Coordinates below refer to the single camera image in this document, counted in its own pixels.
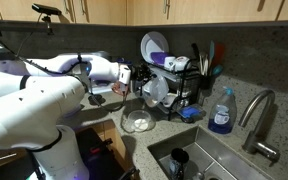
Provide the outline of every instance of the label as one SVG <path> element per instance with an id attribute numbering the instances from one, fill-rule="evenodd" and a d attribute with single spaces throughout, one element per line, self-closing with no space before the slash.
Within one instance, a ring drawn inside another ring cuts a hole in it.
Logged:
<path id="1" fill-rule="evenodd" d="M 216 124 L 225 124 L 230 120 L 230 116 L 227 112 L 219 111 L 216 113 L 214 122 Z"/>

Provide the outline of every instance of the chrome faucet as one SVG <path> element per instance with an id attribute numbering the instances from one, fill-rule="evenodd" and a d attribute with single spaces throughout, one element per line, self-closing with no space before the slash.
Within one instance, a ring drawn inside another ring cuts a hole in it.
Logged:
<path id="1" fill-rule="evenodd" d="M 277 162 L 280 158 L 279 150 L 265 142 L 266 135 L 267 135 L 267 129 L 270 125 L 269 123 L 265 122 L 265 116 L 269 109 L 274 104 L 275 99 L 275 93 L 272 90 L 264 90 L 257 94 L 253 100 L 250 102 L 250 104 L 245 109 L 240 122 L 238 123 L 239 126 L 245 127 L 248 120 L 250 119 L 253 111 L 257 107 L 258 104 L 264 99 L 267 98 L 265 107 L 263 109 L 263 112 L 260 116 L 260 119 L 257 122 L 257 125 L 253 131 L 250 131 L 248 134 L 248 137 L 242 146 L 242 148 L 250 153 L 255 154 L 256 152 L 260 152 L 263 154 L 266 158 L 271 160 L 271 165 L 273 165 L 275 162 Z"/>

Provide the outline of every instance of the white cup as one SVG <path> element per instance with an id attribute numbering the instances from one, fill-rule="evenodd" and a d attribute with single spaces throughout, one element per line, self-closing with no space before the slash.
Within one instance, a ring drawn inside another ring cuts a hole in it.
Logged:
<path id="1" fill-rule="evenodd" d="M 180 57 L 176 58 L 173 61 L 173 65 L 171 66 L 170 70 L 171 71 L 183 71 L 185 68 L 185 65 L 187 64 L 187 62 L 189 60 L 190 59 L 188 57 L 185 57 L 185 56 L 180 56 Z M 189 69 L 189 68 L 191 68 L 191 63 L 189 63 L 186 67 L 186 69 Z"/>
<path id="2" fill-rule="evenodd" d="M 164 60 L 164 68 L 167 69 L 167 70 L 171 70 L 171 67 L 173 66 L 174 64 L 174 61 L 175 61 L 175 57 L 174 56 L 167 56 L 165 57 L 165 60 Z"/>

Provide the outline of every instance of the plate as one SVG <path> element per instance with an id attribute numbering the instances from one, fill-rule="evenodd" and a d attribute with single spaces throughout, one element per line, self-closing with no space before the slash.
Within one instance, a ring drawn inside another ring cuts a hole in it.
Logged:
<path id="1" fill-rule="evenodd" d="M 158 105 L 169 91 L 165 78 L 159 73 L 155 74 L 156 77 L 150 80 L 151 84 L 148 87 L 149 92 L 144 91 L 144 99 L 149 107 Z"/>
<path id="2" fill-rule="evenodd" d="M 148 63 L 153 63 L 152 52 L 168 52 L 168 43 L 165 37 L 159 32 L 149 32 L 145 34 L 141 42 L 141 53 Z"/>

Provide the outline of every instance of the dish rack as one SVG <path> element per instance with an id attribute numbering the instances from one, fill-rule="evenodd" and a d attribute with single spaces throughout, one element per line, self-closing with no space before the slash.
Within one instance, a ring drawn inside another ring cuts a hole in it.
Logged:
<path id="1" fill-rule="evenodd" d="M 147 63 L 147 65 L 152 71 L 158 71 L 167 80 L 170 93 L 177 94 L 169 107 L 165 107 L 162 103 L 157 105 L 164 114 L 167 114 L 168 120 L 171 119 L 173 113 L 197 102 L 201 75 L 195 59 L 189 60 L 184 70 L 176 72 L 169 71 L 157 64 Z"/>

